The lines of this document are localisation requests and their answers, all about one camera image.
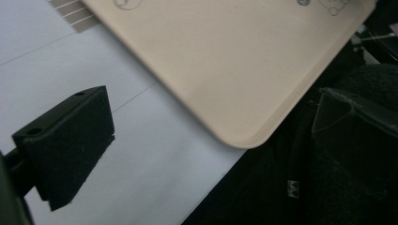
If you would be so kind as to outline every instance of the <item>beige tray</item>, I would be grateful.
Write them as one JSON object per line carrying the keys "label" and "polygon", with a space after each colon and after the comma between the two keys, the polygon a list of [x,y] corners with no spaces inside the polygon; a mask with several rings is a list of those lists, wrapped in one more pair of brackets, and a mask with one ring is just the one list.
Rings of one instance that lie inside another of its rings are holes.
{"label": "beige tray", "polygon": [[375,0],[84,2],[208,130],[238,148],[267,140],[375,7]]}

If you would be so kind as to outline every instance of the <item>black fabric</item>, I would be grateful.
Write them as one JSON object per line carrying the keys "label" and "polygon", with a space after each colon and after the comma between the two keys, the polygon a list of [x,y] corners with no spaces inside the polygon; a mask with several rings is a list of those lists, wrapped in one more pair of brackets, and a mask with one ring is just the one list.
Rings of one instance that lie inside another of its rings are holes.
{"label": "black fabric", "polygon": [[386,186],[388,194],[376,198],[312,139],[321,87],[394,109],[398,68],[363,64],[347,44],[271,138],[247,151],[183,224],[398,224],[397,174]]}

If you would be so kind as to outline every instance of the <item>striped object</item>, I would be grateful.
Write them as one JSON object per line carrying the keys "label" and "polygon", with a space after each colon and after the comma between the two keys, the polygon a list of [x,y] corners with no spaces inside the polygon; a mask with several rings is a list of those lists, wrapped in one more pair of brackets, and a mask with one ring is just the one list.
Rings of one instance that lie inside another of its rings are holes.
{"label": "striped object", "polygon": [[100,23],[80,0],[48,0],[48,2],[78,33]]}

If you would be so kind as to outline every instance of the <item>screw hole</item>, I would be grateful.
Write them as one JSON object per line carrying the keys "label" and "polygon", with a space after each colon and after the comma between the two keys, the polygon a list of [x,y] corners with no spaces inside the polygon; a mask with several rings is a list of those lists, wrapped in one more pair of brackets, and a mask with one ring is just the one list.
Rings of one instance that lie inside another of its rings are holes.
{"label": "screw hole", "polygon": [[39,134],[40,132],[41,132],[41,129],[40,129],[40,128],[33,128],[33,129],[27,131],[27,134],[29,134],[29,135],[36,135],[36,134]]}

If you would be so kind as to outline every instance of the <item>white table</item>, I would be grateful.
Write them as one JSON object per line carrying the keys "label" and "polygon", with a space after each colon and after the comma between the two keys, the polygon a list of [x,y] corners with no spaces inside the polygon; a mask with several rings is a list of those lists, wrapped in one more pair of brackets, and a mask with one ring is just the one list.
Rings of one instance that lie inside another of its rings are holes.
{"label": "white table", "polygon": [[215,140],[102,25],[81,34],[46,0],[0,0],[0,149],[70,95],[106,85],[115,141],[73,202],[37,224],[180,224],[242,156]]}

